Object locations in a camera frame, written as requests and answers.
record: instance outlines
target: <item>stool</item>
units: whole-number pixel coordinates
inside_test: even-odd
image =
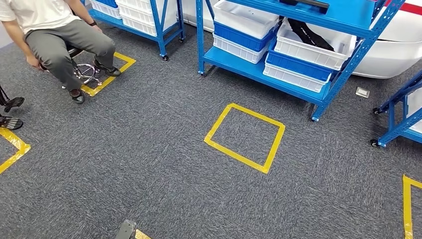
[[[73,60],[74,57],[76,57],[77,55],[83,52],[82,49],[76,48],[71,45],[66,45],[66,49],[70,55],[70,58],[72,59],[73,74],[75,74],[76,77],[81,80],[83,85],[91,81],[96,81],[99,86],[103,84],[99,79],[95,77],[95,74],[99,73],[100,69],[90,64],[76,64],[76,62]],[[40,65],[40,67],[43,70],[48,71],[47,68],[45,68],[42,64]]]

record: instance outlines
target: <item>floor marking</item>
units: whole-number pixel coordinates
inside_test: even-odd
[[[7,128],[0,128],[0,135],[17,148],[17,152],[0,165],[1,174],[12,164],[14,164],[18,159],[20,159],[24,154],[26,154],[31,149],[31,145],[23,142],[19,137],[16,136],[16,134],[8,130]]]
[[[141,232],[138,229],[136,229],[135,238],[136,239],[151,239],[151,238],[149,238],[149,236],[145,235],[143,232]]]
[[[114,56],[119,58],[120,60],[123,60],[126,62],[124,66],[122,66],[119,70],[120,72],[123,72],[127,70],[131,65],[133,65],[136,60],[132,59],[130,57],[124,56],[118,52],[114,53]],[[116,77],[110,76],[105,81],[103,81],[103,84],[100,86],[97,86],[95,89],[92,89],[91,87],[88,87],[86,85],[82,85],[81,89],[85,91],[90,96],[95,96],[98,92],[100,92],[102,89],[104,89],[108,84],[110,84]]]
[[[254,116],[254,117],[256,117],[256,118],[258,118],[260,120],[266,121],[268,123],[274,124],[274,125],[276,125],[276,126],[279,127],[279,130],[277,132],[277,135],[276,135],[276,137],[274,139],[273,145],[271,146],[270,152],[268,153],[268,156],[267,156],[267,159],[266,159],[264,165],[257,164],[254,161],[252,161],[250,159],[247,159],[247,158],[243,157],[242,155],[240,155],[240,154],[238,154],[236,152],[233,152],[230,149],[228,149],[228,148],[226,148],[226,147],[224,147],[224,146],[222,146],[222,145],[220,145],[220,144],[218,144],[218,143],[216,143],[216,142],[214,142],[214,141],[211,140],[212,136],[215,134],[215,132],[217,131],[218,127],[220,127],[220,124],[223,122],[224,118],[227,116],[228,112],[232,108],[237,109],[239,111],[242,111],[244,113],[247,113],[247,114],[249,114],[251,116]],[[256,170],[259,170],[259,171],[261,171],[263,173],[268,173],[268,171],[270,170],[271,164],[273,162],[274,156],[275,156],[275,154],[277,152],[278,146],[280,145],[281,137],[283,136],[283,133],[284,133],[284,129],[285,128],[286,127],[284,126],[284,124],[282,124],[282,123],[280,123],[280,122],[278,122],[276,120],[273,120],[271,118],[268,118],[268,117],[266,117],[264,115],[261,115],[261,114],[259,114],[257,112],[251,111],[251,110],[249,110],[247,108],[244,108],[242,106],[239,106],[239,105],[237,105],[235,103],[231,103],[220,114],[220,116],[218,117],[217,121],[212,126],[211,130],[205,136],[204,142],[207,143],[207,144],[209,144],[211,147],[213,147],[213,148],[215,148],[215,149],[217,149],[217,150],[219,150],[219,151],[227,154],[230,157],[233,157],[233,158],[239,160],[240,162],[242,162],[242,163],[244,163],[244,164],[246,164],[246,165],[248,165],[248,166],[250,166],[250,167],[252,167],[252,168],[254,168]]]
[[[422,189],[422,183],[403,175],[403,222],[405,226],[405,239],[413,239],[412,229],[412,189],[415,186]]]

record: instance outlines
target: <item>shoe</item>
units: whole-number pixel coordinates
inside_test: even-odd
[[[0,127],[15,130],[23,126],[23,121],[18,118],[0,115]]]
[[[72,97],[72,100],[75,103],[80,105],[85,101],[85,96],[84,96],[84,93],[82,93],[81,90],[78,90],[78,92],[79,92],[79,95],[77,95],[77,96],[72,96],[72,94],[70,94],[70,92],[69,92],[69,96]]]
[[[97,60],[94,60],[94,65],[98,69],[105,71],[105,74],[108,75],[108,76],[118,77],[118,76],[121,75],[121,72],[119,71],[119,69],[114,67],[114,66],[113,66],[113,69],[109,69],[109,68],[105,67],[104,65],[102,65]]]
[[[13,107],[20,107],[25,101],[24,97],[16,97],[11,100],[8,100],[5,104],[4,112],[8,113]]]

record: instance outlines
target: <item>small white electrical outlet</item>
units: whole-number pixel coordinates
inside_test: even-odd
[[[356,94],[365,98],[369,97],[369,91],[360,87],[356,89]]]

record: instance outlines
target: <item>blue rack frame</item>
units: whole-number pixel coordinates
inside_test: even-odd
[[[372,112],[376,115],[388,112],[388,131],[378,139],[372,139],[373,147],[386,147],[391,140],[403,136],[416,142],[422,143],[422,133],[416,132],[410,127],[422,120],[422,108],[408,115],[408,94],[422,87],[422,71],[419,71],[410,81],[408,81],[399,91],[391,96],[388,101],[383,103],[379,108],[374,108]],[[403,120],[396,125],[395,105],[403,103]]]
[[[385,5],[387,0],[378,0],[378,2],[370,0],[324,0],[324,2],[330,4],[326,14],[319,13],[318,11],[315,11],[314,8],[309,7],[304,3],[299,3],[296,6],[290,6],[280,3],[279,0],[228,1],[349,33],[358,37],[356,48],[349,60],[345,62],[342,69],[333,78],[332,82],[329,82],[326,86],[324,86],[320,93],[315,93],[263,75],[262,71],[265,67],[265,62],[263,60],[261,60],[258,64],[252,64],[243,59],[232,56],[231,54],[214,46],[204,53],[203,2],[202,0],[196,0],[198,72],[201,75],[204,75],[205,63],[211,63],[301,98],[305,101],[311,102],[317,105],[317,108],[312,115],[312,121],[319,121],[319,118],[325,112],[337,93],[341,90],[341,88],[343,88],[354,69],[405,2],[405,0],[392,0],[387,6],[387,9],[383,12],[380,20],[375,23],[372,29],[370,29],[372,21],[375,19],[377,14],[380,12],[381,7]],[[210,1],[206,0],[206,3],[211,16],[214,17]]]
[[[155,3],[155,0],[150,0],[150,2],[151,2],[152,15],[154,17],[155,28],[156,28],[156,31],[157,31],[157,36],[151,36],[151,35],[148,35],[144,32],[141,32],[139,30],[133,29],[129,26],[123,25],[123,20],[116,19],[114,17],[111,17],[111,16],[104,14],[102,12],[99,12],[97,10],[91,9],[91,10],[89,10],[89,13],[90,13],[91,17],[94,18],[94,19],[97,19],[99,21],[105,22],[109,25],[115,26],[115,27],[120,28],[122,30],[131,32],[131,33],[136,34],[138,36],[142,36],[142,37],[145,37],[145,38],[148,38],[150,40],[157,42],[158,46],[160,48],[160,56],[163,58],[163,60],[167,61],[167,60],[169,60],[169,57],[167,56],[166,45],[170,41],[172,41],[175,37],[177,37],[178,35],[180,35],[180,37],[179,37],[180,43],[182,43],[183,40],[185,40],[185,38],[186,38],[185,27],[184,27],[184,23],[183,23],[182,0],[177,0],[177,13],[178,13],[178,16],[179,16],[178,21],[174,25],[170,26],[167,29],[164,29],[164,20],[166,18],[166,9],[167,9],[168,0],[164,0],[163,14],[162,14],[162,17],[161,17],[161,22],[160,22],[160,18],[158,16],[157,4]],[[177,27],[177,30],[175,30],[167,38],[164,38],[164,36],[167,33],[174,30],[176,27]]]

